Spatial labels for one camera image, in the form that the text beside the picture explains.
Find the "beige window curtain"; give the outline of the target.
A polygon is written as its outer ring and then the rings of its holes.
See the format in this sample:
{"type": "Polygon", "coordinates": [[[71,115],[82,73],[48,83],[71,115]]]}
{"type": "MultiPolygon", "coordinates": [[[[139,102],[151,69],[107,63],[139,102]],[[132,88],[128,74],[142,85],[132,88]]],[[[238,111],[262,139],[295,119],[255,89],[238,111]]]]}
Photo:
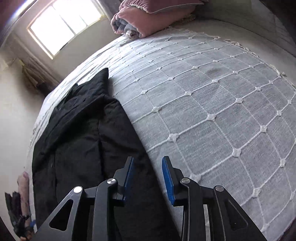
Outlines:
{"type": "Polygon", "coordinates": [[[17,35],[13,35],[13,39],[18,47],[17,53],[23,63],[24,75],[34,88],[43,96],[47,96],[60,84],[60,78],[42,63],[17,35]]]}

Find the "grey quilted bedspread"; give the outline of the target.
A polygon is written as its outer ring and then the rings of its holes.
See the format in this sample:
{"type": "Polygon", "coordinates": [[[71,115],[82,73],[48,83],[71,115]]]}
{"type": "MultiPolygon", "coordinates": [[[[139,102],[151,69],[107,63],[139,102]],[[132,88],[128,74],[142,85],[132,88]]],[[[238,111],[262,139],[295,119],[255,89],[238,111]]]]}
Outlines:
{"type": "MultiPolygon", "coordinates": [[[[224,186],[267,240],[283,236],[295,220],[295,87],[246,47],[203,32],[121,36],[81,63],[42,105],[29,152],[31,177],[34,146],[54,108],[104,68],[179,236],[183,211],[166,196],[164,156],[199,185],[224,186]]],[[[33,179],[31,187],[36,219],[33,179]]]]}

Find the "pink velvet pillow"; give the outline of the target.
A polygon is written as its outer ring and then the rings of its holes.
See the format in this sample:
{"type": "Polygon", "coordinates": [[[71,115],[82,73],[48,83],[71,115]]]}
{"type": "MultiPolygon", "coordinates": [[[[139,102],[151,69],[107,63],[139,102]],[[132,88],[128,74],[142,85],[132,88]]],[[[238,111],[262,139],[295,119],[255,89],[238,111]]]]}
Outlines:
{"type": "Polygon", "coordinates": [[[115,15],[132,24],[140,38],[146,38],[189,17],[204,3],[206,1],[123,1],[115,15]]]}

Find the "pink grey folded comforter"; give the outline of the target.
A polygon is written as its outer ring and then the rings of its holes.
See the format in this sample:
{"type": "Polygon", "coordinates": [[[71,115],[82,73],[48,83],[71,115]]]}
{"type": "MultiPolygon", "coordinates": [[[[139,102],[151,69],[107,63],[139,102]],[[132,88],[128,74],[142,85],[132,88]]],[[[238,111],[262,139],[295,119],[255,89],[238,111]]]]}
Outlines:
{"type": "Polygon", "coordinates": [[[129,39],[139,39],[140,33],[138,30],[126,20],[118,18],[116,15],[111,20],[111,26],[115,34],[125,35],[129,39]]]}

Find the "bright window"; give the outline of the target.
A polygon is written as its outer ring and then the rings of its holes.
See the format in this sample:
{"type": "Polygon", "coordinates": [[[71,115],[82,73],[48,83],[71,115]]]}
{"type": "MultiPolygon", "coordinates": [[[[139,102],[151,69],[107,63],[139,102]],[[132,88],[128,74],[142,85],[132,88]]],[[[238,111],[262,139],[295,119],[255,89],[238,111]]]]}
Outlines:
{"type": "Polygon", "coordinates": [[[50,1],[27,30],[46,55],[54,59],[70,41],[104,17],[97,1],[50,1]]]}

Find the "black long coat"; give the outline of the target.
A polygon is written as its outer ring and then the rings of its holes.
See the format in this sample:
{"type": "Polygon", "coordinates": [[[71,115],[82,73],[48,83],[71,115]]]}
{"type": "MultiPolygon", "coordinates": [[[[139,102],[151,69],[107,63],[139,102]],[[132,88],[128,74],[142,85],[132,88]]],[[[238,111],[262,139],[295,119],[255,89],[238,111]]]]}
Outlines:
{"type": "Polygon", "coordinates": [[[41,226],[76,186],[91,188],[134,158],[124,207],[115,209],[123,240],[179,240],[151,161],[120,102],[110,95],[109,71],[75,84],[54,108],[34,146],[32,179],[41,226]]]}

